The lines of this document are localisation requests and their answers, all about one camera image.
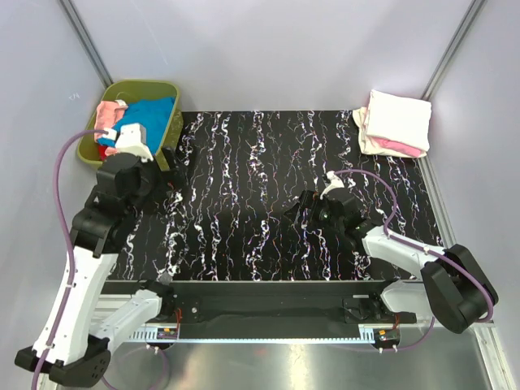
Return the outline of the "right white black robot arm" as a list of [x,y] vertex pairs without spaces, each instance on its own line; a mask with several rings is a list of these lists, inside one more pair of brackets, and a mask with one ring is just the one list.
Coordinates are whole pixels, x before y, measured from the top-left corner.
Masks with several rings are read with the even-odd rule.
[[369,301],[373,319],[400,313],[431,316],[460,334],[491,316],[499,297],[474,255],[463,245],[429,247],[362,215],[355,198],[338,201],[305,190],[284,217],[305,230],[330,233],[348,251],[401,268],[413,280],[388,284]]

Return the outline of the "blue t shirt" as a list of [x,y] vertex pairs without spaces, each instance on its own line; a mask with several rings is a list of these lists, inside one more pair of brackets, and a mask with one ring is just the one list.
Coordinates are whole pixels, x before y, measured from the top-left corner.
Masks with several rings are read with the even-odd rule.
[[175,101],[173,97],[164,97],[127,103],[128,109],[125,111],[123,118],[115,125],[115,129],[119,132],[125,124],[141,124],[146,129],[146,144],[150,152],[156,154],[159,151],[163,136],[167,132]]

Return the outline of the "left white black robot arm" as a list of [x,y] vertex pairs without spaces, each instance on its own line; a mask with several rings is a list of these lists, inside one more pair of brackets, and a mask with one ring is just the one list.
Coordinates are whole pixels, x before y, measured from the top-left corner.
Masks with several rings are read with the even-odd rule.
[[65,387],[91,388],[112,354],[141,325],[165,322],[176,310],[168,282],[141,282],[129,301],[102,323],[91,323],[111,268],[134,230],[139,213],[158,191],[184,189],[188,169],[176,150],[164,147],[166,168],[155,158],[120,153],[97,170],[97,183],[71,225],[64,226],[67,265],[50,316],[35,343],[15,355],[15,365]]

